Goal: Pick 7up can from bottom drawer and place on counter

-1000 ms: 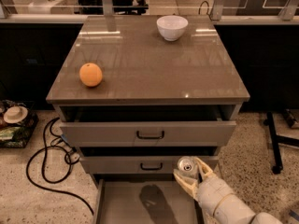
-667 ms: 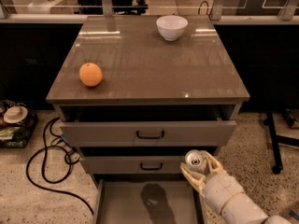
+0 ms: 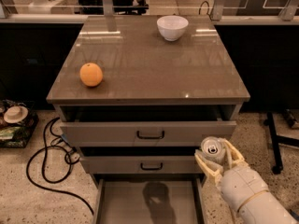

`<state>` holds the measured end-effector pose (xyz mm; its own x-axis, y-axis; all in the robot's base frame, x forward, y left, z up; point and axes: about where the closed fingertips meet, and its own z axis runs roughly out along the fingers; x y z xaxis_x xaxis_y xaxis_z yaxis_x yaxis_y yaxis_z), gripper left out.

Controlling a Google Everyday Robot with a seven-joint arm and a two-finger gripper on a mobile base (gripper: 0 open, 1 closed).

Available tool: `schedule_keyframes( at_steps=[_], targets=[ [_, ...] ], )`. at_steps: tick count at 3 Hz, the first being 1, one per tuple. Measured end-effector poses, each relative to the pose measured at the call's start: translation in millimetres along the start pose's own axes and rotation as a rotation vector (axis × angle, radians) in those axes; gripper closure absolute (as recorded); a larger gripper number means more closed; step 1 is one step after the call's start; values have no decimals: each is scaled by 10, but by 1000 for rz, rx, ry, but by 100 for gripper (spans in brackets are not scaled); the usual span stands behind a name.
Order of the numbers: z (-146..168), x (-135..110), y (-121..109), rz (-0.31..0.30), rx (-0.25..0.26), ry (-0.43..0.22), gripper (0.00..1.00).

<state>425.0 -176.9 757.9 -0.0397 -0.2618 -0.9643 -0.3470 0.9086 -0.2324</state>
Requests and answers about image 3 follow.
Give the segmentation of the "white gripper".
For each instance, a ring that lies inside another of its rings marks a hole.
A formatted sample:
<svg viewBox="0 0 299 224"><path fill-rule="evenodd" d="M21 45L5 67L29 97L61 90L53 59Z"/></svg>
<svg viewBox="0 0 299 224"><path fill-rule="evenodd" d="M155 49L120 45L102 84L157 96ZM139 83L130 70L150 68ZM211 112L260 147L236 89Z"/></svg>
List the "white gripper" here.
<svg viewBox="0 0 299 224"><path fill-rule="evenodd" d="M195 160L206 177L219 186L221 197L236 212L250 204L261 207L269 198L269 188L262 177L251 168L241 152L228 140L222 140L230 170L223 175L223 167L196 150Z"/></svg>

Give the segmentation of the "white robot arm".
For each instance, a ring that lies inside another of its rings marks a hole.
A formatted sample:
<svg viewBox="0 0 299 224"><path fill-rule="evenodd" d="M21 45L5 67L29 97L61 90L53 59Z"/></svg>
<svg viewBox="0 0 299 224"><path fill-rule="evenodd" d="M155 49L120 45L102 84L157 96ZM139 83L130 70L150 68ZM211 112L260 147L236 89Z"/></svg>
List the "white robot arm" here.
<svg viewBox="0 0 299 224"><path fill-rule="evenodd" d="M205 138L194 157L206 177L214 181L223 200L245 224L298 224L227 139Z"/></svg>

